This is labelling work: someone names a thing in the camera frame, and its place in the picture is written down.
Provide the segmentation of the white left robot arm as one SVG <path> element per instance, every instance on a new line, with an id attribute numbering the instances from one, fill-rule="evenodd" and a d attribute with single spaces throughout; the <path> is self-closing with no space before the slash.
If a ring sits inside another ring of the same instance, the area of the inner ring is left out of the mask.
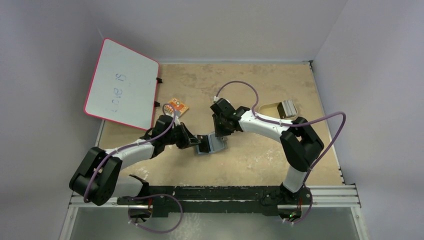
<path id="1" fill-rule="evenodd" d="M 82 196 L 83 202 L 97 206 L 114 196 L 130 197 L 142 205 L 149 199 L 149 191 L 143 187 L 146 181 L 135 175 L 120 178 L 121 170 L 157 157 L 166 146 L 175 145 L 183 150 L 200 143 L 176 117 L 161 115 L 154 127 L 130 144 L 110 149 L 90 148 L 71 177 L 69 188 Z"/>

